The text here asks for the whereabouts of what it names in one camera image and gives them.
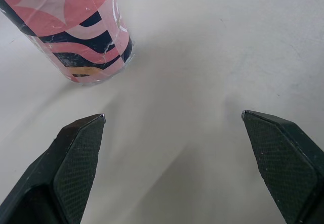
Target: white floor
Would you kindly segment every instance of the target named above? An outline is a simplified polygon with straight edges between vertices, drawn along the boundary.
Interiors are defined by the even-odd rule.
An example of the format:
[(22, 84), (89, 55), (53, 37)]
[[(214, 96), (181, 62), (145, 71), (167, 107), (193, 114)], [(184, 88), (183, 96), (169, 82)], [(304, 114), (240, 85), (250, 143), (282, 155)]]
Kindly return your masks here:
[(0, 200), (59, 129), (105, 113), (82, 223), (285, 223), (240, 119), (296, 122), (324, 149), (324, 0), (118, 0), (131, 64), (70, 83), (0, 16)]

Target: pink and navy wavy pattern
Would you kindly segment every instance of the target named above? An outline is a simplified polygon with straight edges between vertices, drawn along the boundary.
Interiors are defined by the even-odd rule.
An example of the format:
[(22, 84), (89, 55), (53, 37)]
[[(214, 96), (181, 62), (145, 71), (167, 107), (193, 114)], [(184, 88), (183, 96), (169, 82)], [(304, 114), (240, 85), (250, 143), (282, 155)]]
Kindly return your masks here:
[[(0, 0), (0, 8), (69, 79), (91, 83), (122, 69), (132, 41), (116, 0), (88, 0), (79, 7), (68, 1), (73, 0), (56, 7), (49, 1), (37, 10), (33, 0)], [(60, 7), (63, 12), (53, 11)], [(77, 9), (91, 15), (81, 20), (85, 16), (74, 13)]]

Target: navy wave stripe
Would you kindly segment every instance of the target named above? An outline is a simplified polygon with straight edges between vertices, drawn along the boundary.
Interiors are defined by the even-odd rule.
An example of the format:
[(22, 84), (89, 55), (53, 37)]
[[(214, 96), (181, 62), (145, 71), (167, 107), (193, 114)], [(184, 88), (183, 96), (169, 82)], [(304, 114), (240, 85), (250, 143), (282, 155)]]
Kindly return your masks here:
[(91, 76), (91, 75), (86, 75), (86, 74), (73, 74), (75, 77), (85, 77), (85, 76)]
[(96, 67), (99, 69), (106, 69), (107, 67), (111, 66), (114, 62), (116, 62), (120, 56), (118, 55), (112, 61), (109, 61), (104, 64), (95, 64), (87, 59), (83, 58), (82, 56), (75, 54), (75, 53), (53, 53), (57, 59), (59, 59), (65, 67)]
[(124, 63), (127, 61), (127, 59), (131, 56), (132, 53), (132, 49), (133, 49), (133, 45), (132, 45), (132, 40), (131, 38), (128, 40), (128, 44), (126, 49), (124, 50), (123, 54), (121, 55), (122, 60), (124, 61)]
[(100, 14), (98, 11), (96, 11), (92, 16), (87, 18), (85, 21), (83, 21), (80, 25), (82, 27), (90, 27), (92, 25), (95, 25), (101, 20)]
[(72, 35), (68, 34), (67, 32), (61, 32), (54, 35), (49, 35), (49, 36), (44, 36), (39, 38), (44, 43), (59, 43), (59, 42), (80, 43), (101, 54), (115, 48), (115, 44), (113, 43), (111, 36), (107, 30), (103, 32), (101, 35), (90, 39), (75, 38)]

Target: plastic wrap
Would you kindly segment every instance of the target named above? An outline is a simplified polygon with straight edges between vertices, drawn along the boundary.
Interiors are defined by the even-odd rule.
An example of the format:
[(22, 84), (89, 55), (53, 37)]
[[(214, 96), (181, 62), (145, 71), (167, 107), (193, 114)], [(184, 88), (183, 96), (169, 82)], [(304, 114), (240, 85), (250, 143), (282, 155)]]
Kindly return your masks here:
[(0, 0), (0, 9), (71, 81), (105, 80), (131, 57), (116, 0)]

